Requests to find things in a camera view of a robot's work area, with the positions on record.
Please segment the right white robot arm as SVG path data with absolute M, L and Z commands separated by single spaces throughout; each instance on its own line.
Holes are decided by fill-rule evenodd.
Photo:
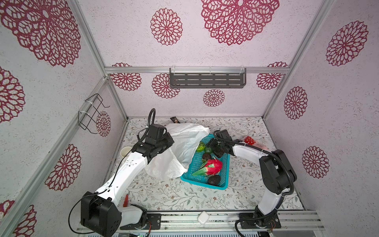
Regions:
M 247 144 L 241 140 L 232 140 L 227 130 L 216 130 L 213 136 L 221 146 L 221 151 L 231 156 L 244 158 L 261 170 L 265 186 L 264 195 L 253 213 L 241 215 L 238 224 L 248 224 L 255 228 L 274 228 L 280 224 L 276 221 L 277 211 L 285 198 L 294 193 L 294 182 L 297 175 L 285 153 L 281 150 L 273 152 Z

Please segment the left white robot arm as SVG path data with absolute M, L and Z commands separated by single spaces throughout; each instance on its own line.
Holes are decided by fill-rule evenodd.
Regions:
M 111 237 L 119 227 L 126 225 L 144 226 L 146 210 L 137 205 L 118 208 L 121 198 L 137 174 L 159 154 L 174 143 L 166 127 L 149 125 L 144 135 L 125 156 L 114 175 L 96 192 L 87 192 L 79 201 L 80 224 L 103 237 Z

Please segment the white plastic bag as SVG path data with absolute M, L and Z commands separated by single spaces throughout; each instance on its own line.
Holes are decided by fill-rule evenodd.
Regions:
M 145 167 L 149 176 L 161 181 L 186 173 L 200 141 L 210 133 L 208 127 L 195 123 L 172 123 L 166 128 L 174 140 L 173 145 Z

